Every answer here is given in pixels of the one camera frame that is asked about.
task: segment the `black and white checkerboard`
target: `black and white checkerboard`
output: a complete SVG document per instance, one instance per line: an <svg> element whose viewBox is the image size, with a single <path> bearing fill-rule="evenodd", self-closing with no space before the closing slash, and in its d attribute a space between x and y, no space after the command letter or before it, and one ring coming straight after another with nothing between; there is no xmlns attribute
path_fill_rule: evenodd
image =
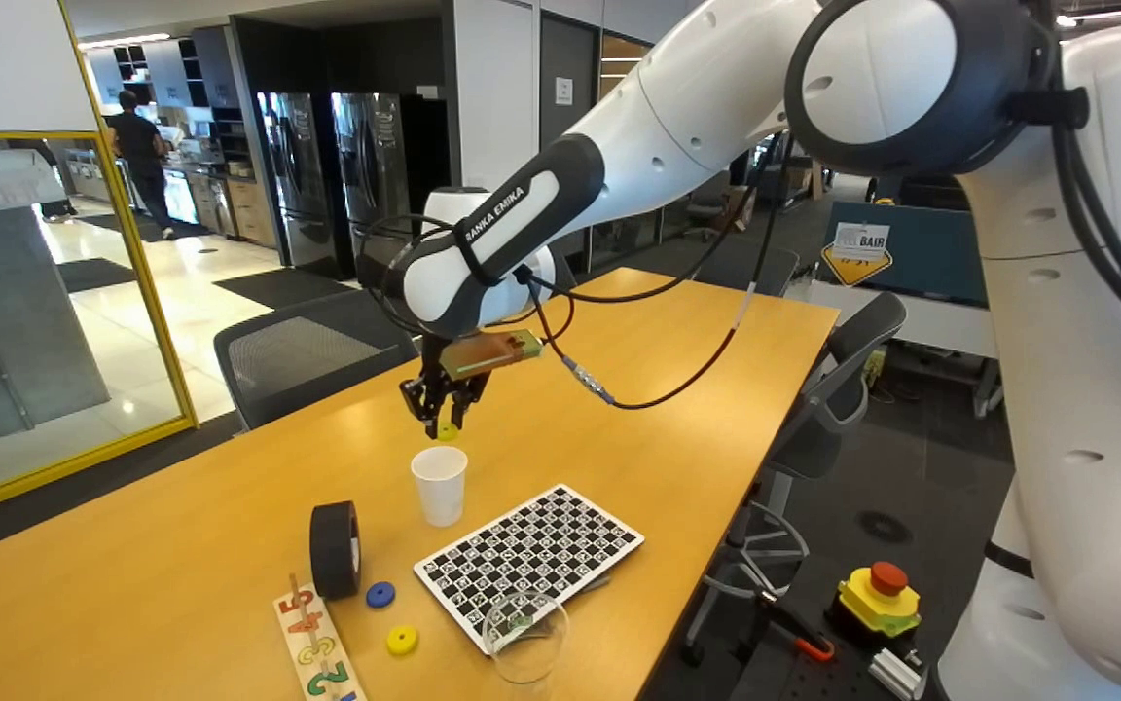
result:
<svg viewBox="0 0 1121 701"><path fill-rule="evenodd" d="M638 544L638 529L557 481L415 559L411 571L459 632L466 632L483 653L494 653Z"/></svg>

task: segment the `floor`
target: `floor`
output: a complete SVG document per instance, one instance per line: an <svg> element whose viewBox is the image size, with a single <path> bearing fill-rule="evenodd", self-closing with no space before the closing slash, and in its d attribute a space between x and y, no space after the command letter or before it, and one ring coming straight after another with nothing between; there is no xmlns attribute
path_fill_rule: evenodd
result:
<svg viewBox="0 0 1121 701"><path fill-rule="evenodd" d="M102 201L79 201L82 218L107 215ZM114 259L128 270L128 248L115 228L82 218L42 223L54 266ZM181 366L198 422L228 414L224 384L213 362L213 332L263 309L219 287L213 280L280 270L277 248L228 240L220 233L142 240L142 258L167 314L167 332ZM84 332L93 362L103 376L107 402L42 422L29 431L0 437L0 481L64 457L89 451L115 437L180 415L167 366L154 350L154 332L142 296L133 280L71 292L73 314Z"/></svg>
<svg viewBox="0 0 1121 701"><path fill-rule="evenodd" d="M50 227L47 240L54 259L125 259L115 233L98 227ZM224 414L228 402L213 370L210 336L220 323L256 314L259 309L220 292L213 280L271 270L277 258L269 248L224 236L180 236L153 240L146 259L167 309L176 348L181 355L190 394L198 402L202 427L2 501L0 536L237 431L237 422ZM73 302L82 309L84 332L98 340L142 336L133 284L128 292L79 292ZM918 632L918 653L932 663L965 607L984 532L992 529L998 494L1010 475L1010 459L998 409L971 415L970 384L954 381L954 375L918 375L918 366L927 362L918 362L914 348L896 348L875 384L862 431L852 437L827 477L801 481L793 492L790 514L809 536L814 555L801 564L784 599L797 616L818 623L847 568L867 564L871 555L889 555L914 577L914 589L922 593L927 623ZM686 663L675 651L668 651L647 695L886 695L862 675L858 653L840 653L838 664L818 668L784 653L773 634L758 634L749 657L742 663L736 653L742 632L745 607L731 599L719 603L713 627L700 637L700 663Z"/></svg>

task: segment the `red button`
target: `red button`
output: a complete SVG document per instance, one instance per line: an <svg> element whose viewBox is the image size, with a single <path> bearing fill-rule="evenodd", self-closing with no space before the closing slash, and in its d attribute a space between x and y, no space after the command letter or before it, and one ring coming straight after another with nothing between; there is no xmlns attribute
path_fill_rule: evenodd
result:
<svg viewBox="0 0 1121 701"><path fill-rule="evenodd" d="M900 596L906 589L906 571L889 559L871 559L871 589L882 596Z"/></svg>

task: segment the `refrigerator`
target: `refrigerator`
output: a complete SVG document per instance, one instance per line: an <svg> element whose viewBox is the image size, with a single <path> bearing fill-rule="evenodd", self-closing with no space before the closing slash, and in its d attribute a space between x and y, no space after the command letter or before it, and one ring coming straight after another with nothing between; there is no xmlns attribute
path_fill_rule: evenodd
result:
<svg viewBox="0 0 1121 701"><path fill-rule="evenodd" d="M354 236L408 215L393 94L256 94L280 254L286 270L346 276Z"/></svg>

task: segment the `black chair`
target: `black chair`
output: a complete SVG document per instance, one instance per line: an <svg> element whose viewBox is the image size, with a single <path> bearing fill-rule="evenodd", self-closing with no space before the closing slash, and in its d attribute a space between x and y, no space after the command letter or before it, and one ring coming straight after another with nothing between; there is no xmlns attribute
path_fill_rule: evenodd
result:
<svg viewBox="0 0 1121 701"><path fill-rule="evenodd" d="M415 359L411 340L354 287L232 323L213 336L213 355L243 427Z"/></svg>
<svg viewBox="0 0 1121 701"><path fill-rule="evenodd" d="M753 481L745 506L729 529L717 564L705 577L705 596L686 627L682 653L696 657L700 632L719 596L753 599L784 596L790 580L809 555L804 536L790 525L784 501L793 477L822 477L845 441L862 423L867 414L867 359L901 325L906 309L878 292L871 302L852 313L826 341L826 359L814 376L797 390L790 415L762 459L762 481Z"/></svg>

